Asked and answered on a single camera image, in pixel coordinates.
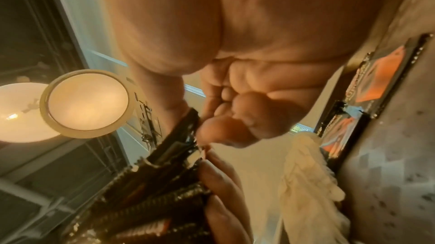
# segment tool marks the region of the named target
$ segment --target gold lamp rim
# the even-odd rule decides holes
[[[66,79],[81,74],[102,74],[102,75],[109,76],[117,80],[126,90],[128,96],[128,103],[127,103],[126,110],[121,115],[121,117],[118,118],[112,124],[101,129],[78,130],[78,129],[71,129],[60,124],[51,116],[50,111],[48,109],[48,101],[54,88],[57,87],[61,82],[65,81]],[[134,98],[133,91],[130,90],[126,85],[126,82],[123,81],[115,73],[108,72],[105,70],[99,70],[99,69],[82,69],[82,70],[66,73],[56,78],[54,81],[52,81],[41,95],[41,99],[39,101],[39,110],[41,112],[41,116],[43,120],[49,125],[49,127],[59,132],[61,135],[71,137],[71,138],[87,139],[87,138],[100,137],[109,134],[111,132],[114,132],[118,128],[120,128],[123,124],[125,124],[127,120],[133,115],[133,111],[135,109],[133,98]]]

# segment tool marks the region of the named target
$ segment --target lamp shade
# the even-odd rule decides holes
[[[41,96],[45,122],[62,135],[94,138],[122,126],[133,114],[132,92],[111,72],[79,70],[54,80]]]
[[[39,112],[39,99],[47,86],[31,82],[0,86],[1,141],[29,143],[59,135]]]

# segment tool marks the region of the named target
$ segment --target white globe light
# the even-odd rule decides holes
[[[48,86],[41,98],[41,112],[62,135],[93,138],[116,130],[131,117],[131,97],[115,74],[81,70]]]
[[[39,99],[47,86],[41,83],[0,86],[1,141],[29,143],[59,135],[44,122],[39,111]]]

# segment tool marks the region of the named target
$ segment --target white cloth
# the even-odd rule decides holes
[[[345,194],[319,143],[316,134],[301,132],[285,159],[279,198],[290,244],[348,244],[350,221],[335,206]]]

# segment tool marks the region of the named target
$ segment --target black and orange packet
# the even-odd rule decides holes
[[[198,181],[192,109],[147,158],[126,168],[66,228],[67,244],[214,243],[203,208],[210,191]]]
[[[342,101],[336,101],[321,122],[320,151],[336,172],[368,124],[377,118],[416,62],[432,35],[409,39],[405,45],[369,53],[358,68]]]

